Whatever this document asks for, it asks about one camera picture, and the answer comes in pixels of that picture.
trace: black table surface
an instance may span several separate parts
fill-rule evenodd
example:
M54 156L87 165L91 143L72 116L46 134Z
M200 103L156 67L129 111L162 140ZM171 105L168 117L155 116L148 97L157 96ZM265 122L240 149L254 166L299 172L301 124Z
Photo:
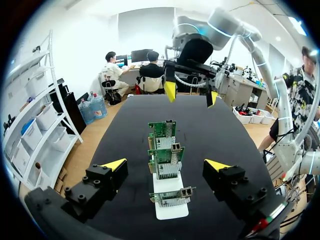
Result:
M148 123L176 121L176 142L185 146L181 177L183 186L196 187L189 215L158 220L153 178L148 167ZM123 104L102 137L91 164L127 159L128 177L113 201L107 201L90 226L121 239L237 239L244 227L225 202L218 202L202 177L204 159L239 165L258 186L275 194L269 173L243 125L217 99L207 108L205 96L178 95L170 103L166 95L135 95Z

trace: patterned shirt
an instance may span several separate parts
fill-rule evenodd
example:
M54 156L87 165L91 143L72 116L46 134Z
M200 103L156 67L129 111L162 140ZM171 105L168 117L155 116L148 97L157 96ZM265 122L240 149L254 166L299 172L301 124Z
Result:
M305 125L314 101L316 84L314 76L304 72L304 66L282 75L289 89L289 102L293 123L299 131Z

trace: water bottle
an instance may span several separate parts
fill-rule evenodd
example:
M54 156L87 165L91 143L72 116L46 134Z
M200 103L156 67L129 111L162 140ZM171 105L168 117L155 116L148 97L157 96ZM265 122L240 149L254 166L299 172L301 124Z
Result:
M94 93L90 106L96 119L102 119L107 115L105 100L102 96L97 96L97 94Z
M94 98L94 92L91 91L91 92L90 92L90 96L88 96L87 101L88 101L88 102L91 102L91 100L92 100L93 98Z
M91 124L95 120L94 112L91 109L91 103L81 99L81 103L78 105L81 115L85 124Z

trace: red object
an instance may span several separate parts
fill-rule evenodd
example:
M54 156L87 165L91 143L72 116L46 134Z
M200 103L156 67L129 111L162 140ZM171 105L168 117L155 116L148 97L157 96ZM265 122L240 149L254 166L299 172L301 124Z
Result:
M252 228L251 232L255 233L255 232L261 231L262 229L265 229L267 226L268 226L267 220L262 218L260 219L260 222Z
M134 88L135 88L135 94L140 95L141 94L140 87L137 84L135 84Z

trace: ceiling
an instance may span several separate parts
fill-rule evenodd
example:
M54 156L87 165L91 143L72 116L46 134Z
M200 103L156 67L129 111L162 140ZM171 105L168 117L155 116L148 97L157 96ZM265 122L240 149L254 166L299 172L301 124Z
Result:
M308 46L314 49L315 46L308 37L299 34L293 28L288 17L283 16L288 14L285 6L278 2L275 0L122 0L121 4L110 4L109 0L57 0L59 7L104 17L156 7L181 8L209 15L216 7L222 7L259 29L267 43L277 48L294 67L298 67L302 64L301 47Z

